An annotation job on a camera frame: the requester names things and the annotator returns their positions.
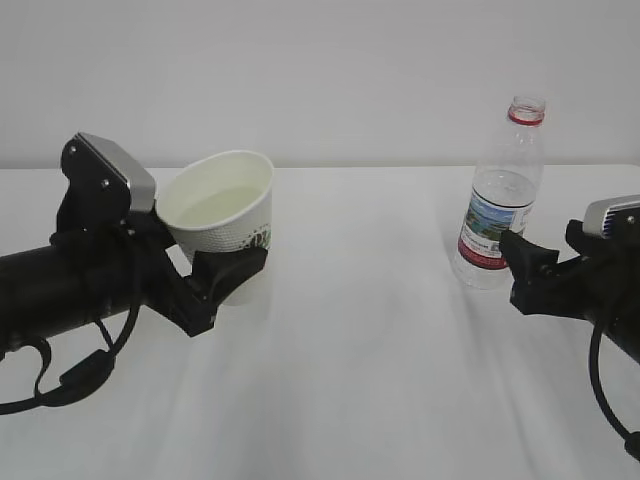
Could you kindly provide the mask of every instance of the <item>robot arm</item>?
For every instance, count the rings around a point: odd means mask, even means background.
[[[166,249],[175,244],[154,210],[155,181],[118,145],[80,133],[65,146],[69,187],[47,247],[0,258],[0,360],[23,346],[43,360],[32,399],[0,405],[0,414],[63,406],[95,392],[108,379],[141,305],[195,336],[213,328],[218,307],[264,267],[267,252],[196,252],[182,277]],[[120,336],[102,319],[129,310]],[[51,361],[48,337],[95,323],[107,350],[97,350],[41,393]]]
[[[511,303],[525,315],[593,323],[589,375],[596,400],[627,452],[640,461],[640,432],[629,432],[611,410],[598,365],[603,334],[640,363],[640,195],[591,204],[583,222],[569,222],[566,241],[578,256],[558,263],[557,250],[512,231],[502,234],[500,249],[514,276]]]

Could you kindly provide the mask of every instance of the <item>bottle label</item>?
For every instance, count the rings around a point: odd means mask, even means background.
[[[501,270],[507,262],[500,252],[500,235],[511,229],[522,234],[532,204],[520,207],[496,205],[473,190],[469,210],[458,239],[460,255],[476,267]]]

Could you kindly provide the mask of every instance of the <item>plastic water bottle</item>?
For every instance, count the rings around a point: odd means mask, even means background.
[[[477,288],[499,286],[509,276],[498,248],[505,229],[522,234],[542,180],[544,159],[539,126],[545,102],[515,97],[493,151],[480,161],[471,201],[452,259],[458,278]]]

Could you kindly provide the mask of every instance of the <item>water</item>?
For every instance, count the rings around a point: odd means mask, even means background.
[[[533,203],[537,187],[526,177],[507,170],[482,172],[474,178],[474,190],[491,203],[505,207],[522,207]],[[509,269],[486,270],[469,263],[458,251],[452,259],[458,278],[477,288],[490,289],[501,285],[510,275]]]
[[[176,223],[193,228],[222,222],[251,205],[261,193],[253,187],[234,187],[214,193],[185,210]]]

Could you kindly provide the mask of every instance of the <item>green print on cup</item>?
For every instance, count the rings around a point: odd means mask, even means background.
[[[269,225],[264,225],[253,231],[251,238],[243,243],[242,248],[260,247],[268,250],[270,246],[271,228]]]

